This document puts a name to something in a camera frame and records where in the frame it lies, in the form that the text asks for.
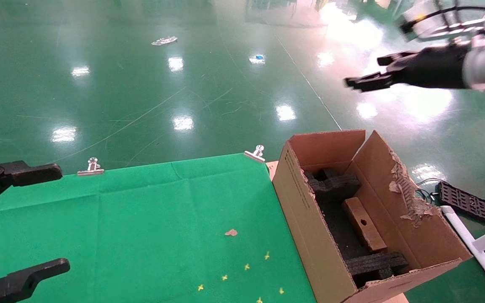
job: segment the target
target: glossy epoxy floor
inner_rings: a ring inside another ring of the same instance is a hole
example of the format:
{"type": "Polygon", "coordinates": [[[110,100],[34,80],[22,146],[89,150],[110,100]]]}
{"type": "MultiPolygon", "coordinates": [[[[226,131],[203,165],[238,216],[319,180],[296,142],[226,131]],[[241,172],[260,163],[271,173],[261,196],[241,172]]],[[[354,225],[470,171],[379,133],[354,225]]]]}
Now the glossy epoxy floor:
{"type": "MultiPolygon", "coordinates": [[[[1,1],[0,162],[73,174],[89,157],[116,169],[257,144],[272,161],[294,133],[366,128],[414,180],[485,198],[485,92],[344,88],[344,77],[377,71],[375,57],[423,45],[400,37],[395,4],[318,2],[1,1]],[[166,36],[179,40],[150,44],[166,36]]],[[[485,274],[470,260],[408,298],[485,301],[485,274]]]]}

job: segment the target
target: cardboard box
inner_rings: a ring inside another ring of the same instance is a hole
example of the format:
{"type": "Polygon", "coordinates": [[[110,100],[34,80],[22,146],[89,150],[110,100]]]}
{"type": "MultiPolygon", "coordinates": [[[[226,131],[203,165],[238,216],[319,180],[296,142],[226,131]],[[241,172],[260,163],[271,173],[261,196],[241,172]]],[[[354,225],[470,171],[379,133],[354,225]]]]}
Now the cardboard box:
{"type": "Polygon", "coordinates": [[[458,266],[472,255],[437,207],[414,196],[416,184],[385,140],[365,130],[295,135],[273,178],[285,218],[318,303],[381,303],[458,266]],[[333,167],[356,174],[362,202],[389,252],[410,272],[357,289],[327,228],[303,170],[333,167]]]}

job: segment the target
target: small yellow sticker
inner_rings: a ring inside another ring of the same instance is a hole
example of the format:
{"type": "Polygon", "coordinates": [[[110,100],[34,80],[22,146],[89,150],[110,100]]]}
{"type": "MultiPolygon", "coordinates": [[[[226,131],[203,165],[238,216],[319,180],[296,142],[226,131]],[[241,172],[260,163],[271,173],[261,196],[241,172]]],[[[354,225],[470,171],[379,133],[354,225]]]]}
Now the small yellow sticker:
{"type": "Polygon", "coordinates": [[[420,22],[422,20],[426,19],[426,15],[424,15],[423,13],[419,14],[418,16],[416,16],[416,21],[420,22]]]}

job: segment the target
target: green tablecloth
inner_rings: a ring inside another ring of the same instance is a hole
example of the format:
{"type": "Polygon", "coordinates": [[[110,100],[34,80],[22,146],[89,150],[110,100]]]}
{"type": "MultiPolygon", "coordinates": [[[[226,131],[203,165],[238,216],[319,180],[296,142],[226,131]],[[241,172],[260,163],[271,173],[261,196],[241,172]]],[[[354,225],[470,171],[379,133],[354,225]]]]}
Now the green tablecloth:
{"type": "Polygon", "coordinates": [[[241,154],[4,192],[0,277],[60,257],[30,303],[315,302],[267,169],[241,154]]]}

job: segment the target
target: binder clip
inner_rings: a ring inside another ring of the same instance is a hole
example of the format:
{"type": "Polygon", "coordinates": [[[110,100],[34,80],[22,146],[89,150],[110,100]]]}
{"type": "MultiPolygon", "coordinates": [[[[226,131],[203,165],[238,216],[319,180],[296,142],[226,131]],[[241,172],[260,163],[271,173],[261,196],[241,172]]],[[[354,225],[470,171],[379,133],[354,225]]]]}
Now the binder clip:
{"type": "Polygon", "coordinates": [[[87,163],[87,170],[79,171],[77,173],[78,176],[102,175],[104,173],[104,170],[100,168],[97,158],[91,157],[87,163]]]}
{"type": "Polygon", "coordinates": [[[246,157],[249,157],[250,159],[258,161],[259,163],[263,163],[263,162],[265,162],[265,159],[262,158],[264,149],[265,148],[264,148],[263,145],[258,145],[258,146],[256,146],[256,150],[254,150],[253,153],[251,153],[249,151],[245,151],[244,155],[246,157]]]}

